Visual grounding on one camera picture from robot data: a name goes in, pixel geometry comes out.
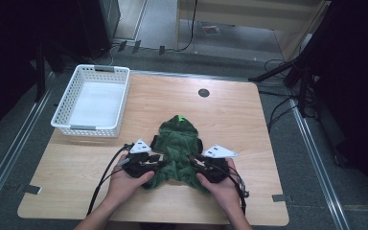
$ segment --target basket handle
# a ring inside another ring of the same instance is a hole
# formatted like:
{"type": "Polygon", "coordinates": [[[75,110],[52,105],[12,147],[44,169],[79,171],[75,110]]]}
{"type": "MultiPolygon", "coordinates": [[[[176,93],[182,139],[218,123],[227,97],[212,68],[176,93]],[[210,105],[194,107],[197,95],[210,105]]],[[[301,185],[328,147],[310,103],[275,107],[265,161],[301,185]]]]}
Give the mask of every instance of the basket handle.
{"type": "Polygon", "coordinates": [[[94,65],[94,69],[101,72],[115,72],[115,67],[113,66],[94,65]]]}
{"type": "Polygon", "coordinates": [[[70,126],[70,128],[76,130],[97,130],[95,126],[70,126]]]}

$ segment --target hand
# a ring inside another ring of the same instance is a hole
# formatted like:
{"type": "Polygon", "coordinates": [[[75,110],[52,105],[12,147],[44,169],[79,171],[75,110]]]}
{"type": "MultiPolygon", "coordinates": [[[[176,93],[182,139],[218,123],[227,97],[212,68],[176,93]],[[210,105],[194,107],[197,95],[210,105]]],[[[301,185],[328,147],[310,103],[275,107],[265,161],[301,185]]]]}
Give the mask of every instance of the hand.
{"type": "MultiPolygon", "coordinates": [[[[229,172],[231,173],[230,176],[239,184],[238,178],[232,175],[236,170],[234,161],[231,158],[226,158],[226,161],[228,162],[228,166],[232,168],[229,169],[229,172]]],[[[197,173],[196,177],[198,177],[199,182],[211,192],[220,208],[228,217],[233,229],[252,229],[252,226],[250,226],[242,212],[239,194],[235,187],[238,185],[235,185],[229,177],[225,178],[218,184],[209,182],[209,180],[201,173],[197,173]]]]}
{"type": "MultiPolygon", "coordinates": [[[[126,157],[126,155],[122,155],[119,162],[125,160],[126,157]]],[[[154,175],[154,172],[146,172],[139,178],[133,178],[123,171],[122,167],[115,167],[112,172],[115,173],[110,177],[109,188],[105,199],[75,229],[104,229],[106,222],[112,216],[113,212],[115,212],[121,204],[127,201],[142,184],[148,182],[154,175]]]]}
{"type": "MultiPolygon", "coordinates": [[[[230,168],[234,170],[236,169],[235,163],[231,158],[226,158],[226,161],[228,162],[228,166],[230,168]]],[[[239,183],[239,180],[236,176],[233,176],[232,174],[230,176],[239,183]]],[[[222,208],[225,212],[230,210],[232,206],[241,207],[238,191],[230,178],[227,177],[220,183],[211,183],[201,173],[197,173],[196,177],[198,178],[199,182],[211,192],[220,208],[222,208]]]]}
{"type": "MultiPolygon", "coordinates": [[[[125,154],[122,155],[119,162],[126,157],[125,154]]],[[[154,176],[154,172],[150,171],[139,178],[133,178],[119,166],[115,166],[112,172],[116,173],[112,174],[110,177],[109,188],[103,202],[111,205],[115,209],[127,201],[142,184],[148,182],[154,176]]]]}

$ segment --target black curtain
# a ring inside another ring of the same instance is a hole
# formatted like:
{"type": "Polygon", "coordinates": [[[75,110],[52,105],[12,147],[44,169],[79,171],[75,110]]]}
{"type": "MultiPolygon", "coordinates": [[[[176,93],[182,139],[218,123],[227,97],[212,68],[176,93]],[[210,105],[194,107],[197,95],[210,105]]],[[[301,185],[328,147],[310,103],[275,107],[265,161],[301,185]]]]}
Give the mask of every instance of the black curtain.
{"type": "Polygon", "coordinates": [[[0,0],[0,121],[35,84],[33,58],[35,21],[29,5],[0,0]]]}
{"type": "Polygon", "coordinates": [[[368,176],[368,1],[333,0],[296,64],[285,83],[306,67],[320,77],[310,84],[345,136],[335,147],[368,176]]]}

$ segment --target wooden table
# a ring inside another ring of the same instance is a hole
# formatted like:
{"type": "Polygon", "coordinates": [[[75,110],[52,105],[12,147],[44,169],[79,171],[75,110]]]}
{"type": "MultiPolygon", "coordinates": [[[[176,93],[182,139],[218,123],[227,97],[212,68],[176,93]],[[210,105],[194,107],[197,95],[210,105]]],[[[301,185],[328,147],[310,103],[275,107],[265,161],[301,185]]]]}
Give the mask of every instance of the wooden table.
{"type": "MultiPolygon", "coordinates": [[[[175,49],[180,19],[193,20],[196,0],[178,0],[175,49]]],[[[285,60],[291,60],[307,34],[313,33],[326,0],[198,0],[195,21],[273,30],[285,60]]]]}
{"type": "MultiPolygon", "coordinates": [[[[31,181],[39,195],[25,194],[18,215],[27,219],[84,219],[105,167],[124,143],[150,143],[163,122],[183,115],[198,130],[204,148],[221,145],[239,154],[236,167],[250,197],[246,216],[254,225],[286,225],[283,193],[257,86],[250,82],[130,75],[118,138],[76,137],[55,130],[31,181]],[[210,96],[198,95],[201,88],[210,96]]],[[[107,191],[105,182],[96,205],[107,191]]],[[[139,189],[111,218],[117,221],[228,223],[210,195],[170,180],[139,189]]]]}

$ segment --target metal rail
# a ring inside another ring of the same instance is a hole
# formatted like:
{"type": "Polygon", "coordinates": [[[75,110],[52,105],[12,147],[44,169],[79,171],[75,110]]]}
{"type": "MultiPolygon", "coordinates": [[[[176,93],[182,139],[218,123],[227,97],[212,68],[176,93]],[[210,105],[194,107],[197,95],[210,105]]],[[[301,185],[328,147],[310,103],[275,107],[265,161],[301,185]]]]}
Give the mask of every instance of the metal rail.
{"type": "MultiPolygon", "coordinates": [[[[290,100],[291,107],[296,106],[295,100],[290,100]]],[[[300,128],[301,135],[303,136],[307,150],[310,155],[313,168],[318,178],[324,197],[327,201],[328,208],[330,209],[333,217],[333,222],[338,230],[349,230],[349,222],[345,216],[342,205],[339,202],[339,198],[336,194],[334,186],[328,176],[327,170],[322,162],[321,155],[319,154],[318,148],[315,145],[315,141],[312,138],[310,128],[305,119],[301,116],[298,108],[293,108],[294,117],[297,121],[297,125],[300,128]]]]}
{"type": "Polygon", "coordinates": [[[33,130],[35,123],[41,114],[41,111],[47,103],[47,100],[52,92],[52,88],[56,80],[57,79],[55,74],[53,72],[50,73],[46,80],[46,85],[48,85],[46,93],[43,95],[38,103],[34,103],[31,112],[23,123],[23,126],[18,131],[4,159],[2,160],[0,164],[0,191],[4,186],[5,181],[7,180],[14,164],[16,163],[17,157],[19,156],[26,141],[28,140],[31,131],[33,130]]]}

